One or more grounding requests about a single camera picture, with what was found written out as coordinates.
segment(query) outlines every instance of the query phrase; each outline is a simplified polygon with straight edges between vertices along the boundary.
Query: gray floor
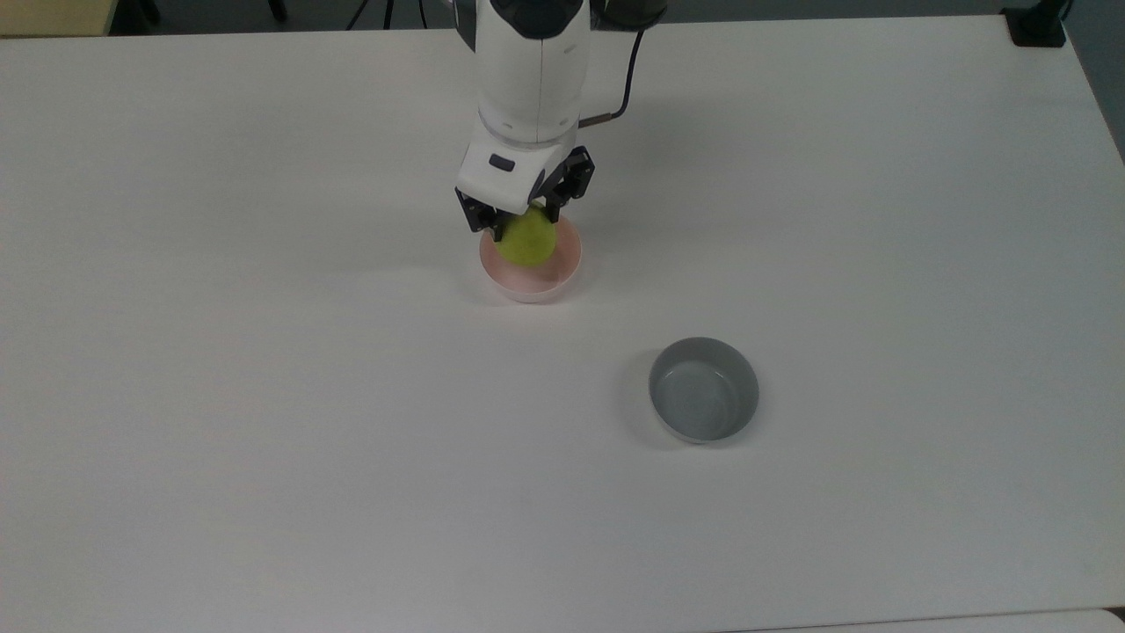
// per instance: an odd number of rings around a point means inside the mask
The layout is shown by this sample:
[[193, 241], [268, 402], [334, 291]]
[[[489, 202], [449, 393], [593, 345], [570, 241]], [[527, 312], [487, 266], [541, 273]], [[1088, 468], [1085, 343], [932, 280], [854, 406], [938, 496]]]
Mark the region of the gray floor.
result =
[[[431, 28], [451, 26], [440, 0], [421, 0]], [[115, 34], [342, 30], [361, 0], [286, 0], [278, 22], [267, 0], [155, 0], [159, 25], [141, 17], [137, 0], [118, 0]], [[357, 29], [382, 27], [387, 0], [369, 0]], [[994, 15], [1032, 0], [672, 0], [667, 21], [776, 20], [881, 16]], [[392, 28], [421, 28], [417, 0], [397, 0]], [[1125, 0], [1074, 0], [1066, 20], [1101, 111], [1125, 156]]]

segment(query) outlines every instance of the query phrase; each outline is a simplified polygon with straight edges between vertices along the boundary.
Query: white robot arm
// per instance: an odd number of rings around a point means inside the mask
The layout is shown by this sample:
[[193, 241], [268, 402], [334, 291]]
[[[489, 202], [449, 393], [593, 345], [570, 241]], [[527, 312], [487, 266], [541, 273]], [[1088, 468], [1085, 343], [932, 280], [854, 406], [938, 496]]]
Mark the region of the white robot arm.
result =
[[[457, 177], [474, 230], [487, 228], [502, 238], [503, 215], [522, 214], [537, 198], [546, 198], [556, 221], [561, 206], [585, 193], [594, 163], [575, 145], [591, 3], [598, 19], [613, 17], [605, 13], [608, 0], [452, 0], [457, 28], [476, 51], [480, 84], [479, 116]], [[648, 21], [618, 26], [642, 30], [666, 3], [632, 0], [633, 12]]]

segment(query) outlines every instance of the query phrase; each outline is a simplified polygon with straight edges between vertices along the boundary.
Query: bowl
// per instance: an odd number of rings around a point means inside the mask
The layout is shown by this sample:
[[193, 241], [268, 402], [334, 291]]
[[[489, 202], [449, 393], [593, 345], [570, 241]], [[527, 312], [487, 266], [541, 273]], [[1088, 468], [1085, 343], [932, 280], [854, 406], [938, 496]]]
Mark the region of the bowl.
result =
[[758, 407], [758, 379], [737, 350], [696, 337], [660, 353], [649, 371], [648, 395], [672, 435], [704, 444], [746, 428]]
[[480, 264], [501, 293], [520, 302], [542, 302], [566, 288], [582, 263], [582, 238], [566, 217], [555, 224], [555, 252], [534, 266], [519, 265], [501, 256], [487, 232], [480, 236]]

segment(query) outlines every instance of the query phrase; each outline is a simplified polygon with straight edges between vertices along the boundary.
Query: button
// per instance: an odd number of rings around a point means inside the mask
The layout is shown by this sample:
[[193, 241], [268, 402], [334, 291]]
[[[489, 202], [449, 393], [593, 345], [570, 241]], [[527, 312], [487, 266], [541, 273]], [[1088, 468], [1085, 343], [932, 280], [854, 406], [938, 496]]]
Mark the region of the button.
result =
[[488, 159], [488, 164], [500, 169], [501, 171], [512, 171], [515, 169], [515, 161], [512, 159], [506, 159], [500, 154], [493, 154]]

